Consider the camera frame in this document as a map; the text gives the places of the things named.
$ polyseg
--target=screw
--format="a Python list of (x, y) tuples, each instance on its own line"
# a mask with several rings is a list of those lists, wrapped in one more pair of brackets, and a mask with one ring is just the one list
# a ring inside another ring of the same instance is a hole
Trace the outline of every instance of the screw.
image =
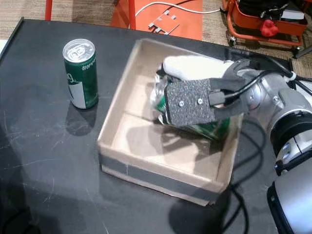
[(273, 101), (279, 102), (279, 97), (278, 97), (278, 96), (274, 96), (274, 97), (273, 97)]

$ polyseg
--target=can lid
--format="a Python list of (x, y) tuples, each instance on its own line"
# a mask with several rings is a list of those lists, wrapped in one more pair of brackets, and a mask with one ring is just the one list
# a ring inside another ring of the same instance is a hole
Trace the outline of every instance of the can lid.
[(63, 49), (63, 56), (70, 62), (85, 62), (95, 53), (95, 46), (87, 39), (75, 39), (68, 42)]

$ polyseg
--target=robotic arm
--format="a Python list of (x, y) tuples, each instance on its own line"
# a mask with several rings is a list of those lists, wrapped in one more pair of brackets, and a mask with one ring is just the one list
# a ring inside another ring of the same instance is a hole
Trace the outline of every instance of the robotic arm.
[(176, 126), (240, 113), (258, 119), (276, 155), (279, 177), (267, 198), (278, 231), (312, 233), (312, 107), (287, 85), (294, 73), (273, 63), (276, 70), (261, 71), (252, 59), (224, 63), (208, 57), (168, 57), (159, 74), (183, 82), (166, 87), (163, 118)]

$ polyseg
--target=white cable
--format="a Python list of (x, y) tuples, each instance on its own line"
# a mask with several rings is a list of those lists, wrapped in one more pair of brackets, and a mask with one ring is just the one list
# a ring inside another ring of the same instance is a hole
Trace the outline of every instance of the white cable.
[(184, 8), (184, 7), (182, 7), (182, 6), (175, 5), (175, 4), (173, 4), (173, 3), (163, 2), (163, 1), (154, 1), (154, 2), (151, 2), (151, 3), (149, 3), (149, 4), (145, 5), (145, 6), (143, 6), (141, 9), (139, 9), (139, 10), (136, 12), (136, 16), (138, 16), (138, 14), (140, 14), (140, 12), (143, 11), (145, 8), (147, 8), (147, 7), (151, 6), (151, 5), (154, 5), (154, 4), (161, 4), (161, 5), (173, 6), (173, 7), (179, 8), (179, 9), (181, 9), (181, 10), (188, 11), (188, 12), (192, 12), (192, 13), (197, 13), (197, 14), (210, 14), (210, 13), (214, 13), (214, 12), (220, 11), (220, 9), (214, 10), (214, 11), (206, 11), (206, 12), (193, 11), (193, 10)]
[(286, 76), (284, 76), (283, 78), (284, 78), (284, 80), (285, 80), (286, 82), (289, 82), (289, 81), (291, 81), (291, 80), (296, 79), (296, 77), (297, 77), (297, 74), (296, 74), (295, 72), (292, 72), (292, 77), (286, 77)]

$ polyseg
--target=can label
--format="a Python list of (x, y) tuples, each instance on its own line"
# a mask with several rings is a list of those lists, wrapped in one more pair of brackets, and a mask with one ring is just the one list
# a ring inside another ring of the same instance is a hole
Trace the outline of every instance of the can label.
[(68, 89), (74, 106), (87, 109), (98, 101), (95, 47), (86, 39), (76, 39), (63, 49)]
[(65, 61), (68, 88), (72, 103), (81, 109), (92, 107), (98, 101), (96, 58), (83, 64)]

